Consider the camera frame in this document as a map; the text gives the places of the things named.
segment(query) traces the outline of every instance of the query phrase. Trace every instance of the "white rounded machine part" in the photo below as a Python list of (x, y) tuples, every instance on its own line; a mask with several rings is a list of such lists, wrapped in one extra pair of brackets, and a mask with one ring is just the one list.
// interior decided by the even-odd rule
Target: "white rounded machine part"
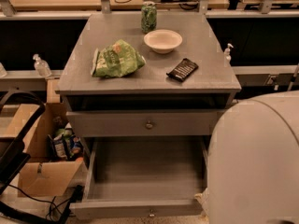
[(299, 91), (225, 112), (208, 151), (209, 224), (299, 223), (298, 140)]

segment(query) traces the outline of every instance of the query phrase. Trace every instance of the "floor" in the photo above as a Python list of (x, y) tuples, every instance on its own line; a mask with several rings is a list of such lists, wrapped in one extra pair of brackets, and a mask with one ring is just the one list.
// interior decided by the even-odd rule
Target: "floor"
[[(5, 108), (0, 115), (0, 134), (6, 130), (6, 127), (10, 123), (14, 112), (17, 107), (9, 107)], [(76, 184), (84, 185), (84, 178), (82, 178), (86, 174), (86, 169), (82, 165), (81, 169), (76, 173), (73, 181), (70, 186), (75, 187)], [(18, 177), (11, 182), (12, 185), (17, 186)], [(73, 188), (69, 188), (64, 196), (56, 197), (55, 203), (59, 204), (66, 200), (70, 194), (72, 193)], [(38, 198), (42, 200), (46, 200), (51, 202), (53, 197), (45, 197)], [(18, 191), (12, 187), (7, 187), (5, 192), (0, 196), (0, 201), (3, 203), (16, 208), (18, 210), (22, 210), (24, 212), (28, 212), (34, 214), (39, 217), (46, 217), (49, 212), (49, 203), (41, 203), (34, 200), (31, 200), (26, 197), (18, 197)], [(59, 214), (54, 213), (52, 219), (55, 219)], [(0, 213), (0, 223), (1, 224), (16, 224), (20, 223), (18, 221), (14, 221), (12, 219), (7, 219), (3, 217)], [(110, 218), (110, 219), (93, 219), (93, 220), (78, 220), (76, 217), (70, 217), (66, 224), (208, 224), (208, 220), (206, 217), (192, 216), (192, 217), (142, 217), (142, 218)]]

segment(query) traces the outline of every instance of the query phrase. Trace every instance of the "drawer knob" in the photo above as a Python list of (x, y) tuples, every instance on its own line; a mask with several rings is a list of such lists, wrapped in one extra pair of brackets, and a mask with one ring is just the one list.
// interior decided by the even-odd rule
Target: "drawer knob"
[(152, 210), (149, 210), (149, 217), (155, 217)]
[(152, 124), (150, 121), (148, 121), (148, 122), (146, 123), (146, 128), (147, 128), (148, 130), (151, 130), (152, 127), (153, 127), (153, 124)]

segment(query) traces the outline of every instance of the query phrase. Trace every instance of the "gray countertop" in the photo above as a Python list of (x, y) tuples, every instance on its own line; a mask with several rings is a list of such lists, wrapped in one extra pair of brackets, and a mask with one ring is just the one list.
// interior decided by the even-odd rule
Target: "gray countertop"
[[(61, 95), (105, 93), (232, 92), (240, 84), (224, 58), (220, 44), (206, 17), (196, 12), (158, 11), (157, 29), (181, 34), (182, 44), (162, 55), (143, 41), (141, 12), (112, 12), (91, 15), (58, 83)], [(122, 78), (91, 76), (94, 51), (123, 39), (139, 51), (146, 65)], [(183, 58), (199, 65), (185, 82), (170, 79), (170, 72)]]

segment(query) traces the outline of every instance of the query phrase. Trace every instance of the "black chair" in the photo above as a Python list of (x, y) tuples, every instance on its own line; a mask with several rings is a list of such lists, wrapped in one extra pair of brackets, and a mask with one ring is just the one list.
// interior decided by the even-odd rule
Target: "black chair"
[[(12, 90), (7, 92), (0, 100), (0, 113), (8, 101), (14, 104), (36, 104), (38, 105), (38, 109), (28, 119), (16, 137), (0, 137), (0, 195), (24, 164), (30, 159), (30, 155), (23, 152), (25, 145), (22, 140), (35, 121), (45, 112), (44, 103), (34, 93), (29, 91)], [(81, 191), (82, 186), (75, 188), (72, 197), (68, 201), (58, 221), (51, 221), (23, 211), (18, 211), (2, 202), (0, 202), (0, 213), (6, 217), (17, 219), (22, 223), (65, 223), (70, 214), (69, 205), (76, 201)]]

